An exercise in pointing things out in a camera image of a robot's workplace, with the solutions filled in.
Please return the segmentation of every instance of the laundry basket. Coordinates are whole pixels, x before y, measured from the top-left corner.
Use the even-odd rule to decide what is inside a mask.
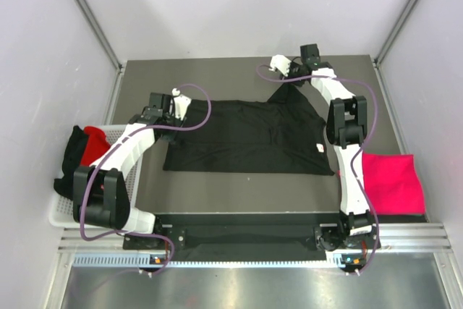
[[[124,125],[109,125],[109,126],[98,126],[99,129],[103,130],[106,134],[106,139],[111,145],[114,144],[117,139],[122,135],[125,129]],[[125,179],[125,186],[129,195],[130,206],[135,206],[137,198],[138,182],[140,180],[140,170],[142,165],[143,155],[141,155],[138,162],[133,166],[132,170]],[[60,196],[54,192],[50,214],[48,219],[53,226],[64,227],[64,228],[78,228],[79,224],[74,221],[72,217],[72,201]],[[86,228],[100,228],[97,226],[85,225]]]

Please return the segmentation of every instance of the red cloth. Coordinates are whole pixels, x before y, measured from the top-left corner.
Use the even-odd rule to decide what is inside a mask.
[[[94,161],[102,157],[111,146],[106,141],[106,135],[99,128],[87,126],[84,128],[84,133],[88,135],[88,142],[84,155],[80,160],[80,165],[90,166]]]
[[[363,153],[365,191],[378,215],[424,214],[425,198],[413,155]]]

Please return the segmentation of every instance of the gray surface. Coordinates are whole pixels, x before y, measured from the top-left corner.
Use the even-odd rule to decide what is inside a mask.
[[[88,295],[118,271],[72,269],[75,292],[67,290],[62,309],[449,308],[432,254],[377,255],[361,277],[337,269],[177,268],[153,279],[129,273]]]
[[[375,137],[368,146],[372,153],[399,153],[394,131],[381,97],[369,56],[325,57],[339,77],[372,85],[379,99],[379,120]],[[114,124],[123,124],[141,112],[150,92],[170,93],[182,83],[192,82],[205,88],[214,100],[240,99],[266,101],[278,85],[255,74],[259,64],[270,59],[178,59],[129,61],[116,106]],[[356,85],[348,88],[356,94],[367,91]],[[328,105],[308,84],[301,91],[325,117]],[[193,98],[204,98],[192,88],[184,90]],[[373,115],[372,103],[370,119]],[[164,172],[162,165],[167,144],[159,142],[145,153],[138,188],[137,207],[155,213],[164,212],[328,212],[339,210],[339,180],[305,174],[240,174]],[[328,146],[331,168],[338,169],[333,148]]]

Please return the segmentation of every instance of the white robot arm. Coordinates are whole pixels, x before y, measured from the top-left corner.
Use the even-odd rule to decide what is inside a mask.
[[[117,151],[103,162],[92,185],[85,223],[110,229],[151,234],[156,227],[161,228],[152,213],[131,208],[125,179],[130,169],[140,156],[159,138],[173,140],[174,132],[166,130],[144,129],[148,125],[168,125],[181,127],[185,120],[191,99],[174,89],[172,96],[151,93],[149,105],[142,114],[134,115],[126,126],[121,137],[106,152]],[[94,168],[101,163],[106,153],[90,166],[79,167],[74,174],[74,207],[73,216],[80,220],[85,188]]]
[[[341,240],[369,234],[373,229],[370,207],[351,169],[351,161],[360,150],[367,134],[366,99],[355,96],[337,80],[328,63],[320,61],[316,45],[301,47],[302,64],[296,64],[285,56],[272,58],[270,69],[279,71],[282,78],[292,79],[312,75],[310,84],[317,89],[330,106],[327,136],[339,162],[341,172]],[[362,154],[354,160],[354,169],[363,185]]]

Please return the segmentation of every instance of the gray table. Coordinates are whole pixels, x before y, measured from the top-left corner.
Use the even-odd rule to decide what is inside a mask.
[[[368,151],[399,153],[391,121],[369,56],[327,56],[339,77],[368,82],[379,100],[379,120]],[[125,124],[140,113],[150,92],[170,93],[191,82],[206,89],[213,100],[266,101],[278,85],[255,74],[259,64],[270,58],[174,59],[129,61],[116,105],[114,124]],[[369,100],[360,86],[347,86]],[[318,113],[326,118],[328,105],[308,84],[301,91]],[[194,89],[184,93],[204,97]],[[137,207],[154,213],[247,213],[247,212],[333,212],[339,210],[339,179],[305,174],[238,174],[164,172],[167,144],[159,142],[145,153],[138,188]],[[338,169],[333,148],[328,146],[331,168]]]

